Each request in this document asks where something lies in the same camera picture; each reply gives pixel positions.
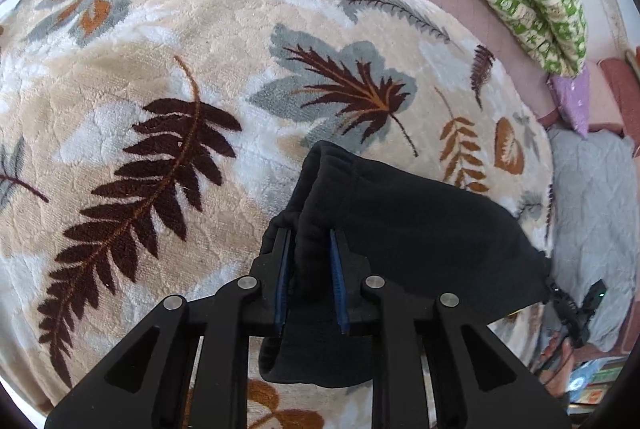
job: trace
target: black cloth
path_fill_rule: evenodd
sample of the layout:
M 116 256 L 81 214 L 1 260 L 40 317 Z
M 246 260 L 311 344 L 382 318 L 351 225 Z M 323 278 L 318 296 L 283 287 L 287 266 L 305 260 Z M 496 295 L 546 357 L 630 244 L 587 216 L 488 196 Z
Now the black cloth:
M 372 272 L 414 295 L 453 292 L 486 323 L 549 298 L 550 265 L 516 219 L 468 190 L 360 158 L 330 142 L 309 151 L 280 227 L 295 231 L 294 273 L 282 339 L 265 339 L 260 373 L 270 382 L 345 387 L 371 378 L 370 340 L 340 335 L 329 231 L 341 229 Z
M 2 429 L 36 429 L 0 384 L 0 427 Z

